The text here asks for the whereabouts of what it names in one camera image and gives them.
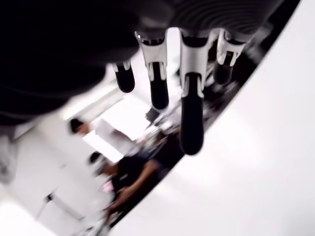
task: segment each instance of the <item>person's hand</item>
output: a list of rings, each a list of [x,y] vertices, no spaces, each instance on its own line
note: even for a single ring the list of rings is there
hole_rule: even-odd
[[[124,187],[118,191],[119,196],[117,200],[114,202],[115,207],[120,206],[121,204],[125,203],[135,192],[135,189],[130,187]]]
[[[88,134],[90,133],[90,124],[84,123],[81,124],[77,129],[76,129],[78,134]]]
[[[104,225],[108,225],[110,218],[111,218],[112,214],[116,212],[116,209],[115,209],[114,205],[110,205],[109,207],[104,209],[104,211],[106,211]]]

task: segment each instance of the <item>table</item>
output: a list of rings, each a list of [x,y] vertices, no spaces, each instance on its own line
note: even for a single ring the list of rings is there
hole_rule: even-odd
[[[314,7],[301,1],[203,150],[185,156],[111,236],[315,234]]]

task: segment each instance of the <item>black sleeve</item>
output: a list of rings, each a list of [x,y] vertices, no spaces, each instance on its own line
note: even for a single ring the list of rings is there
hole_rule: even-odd
[[[131,174],[135,172],[141,172],[144,165],[147,163],[147,160],[138,156],[125,156],[118,163],[120,172]]]

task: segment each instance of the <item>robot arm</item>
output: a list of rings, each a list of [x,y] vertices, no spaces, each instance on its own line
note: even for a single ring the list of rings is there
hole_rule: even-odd
[[[203,144],[203,89],[208,49],[214,41],[211,31],[221,29],[213,77],[217,85],[225,86],[231,81],[233,66],[245,45],[282,1],[166,0],[160,13],[167,13],[167,24],[159,27],[142,24],[137,30],[151,84],[152,106],[159,110],[168,106],[166,30],[169,27],[181,30],[181,145],[186,154],[198,153]],[[131,76],[126,77],[126,84],[132,84],[132,80]]]

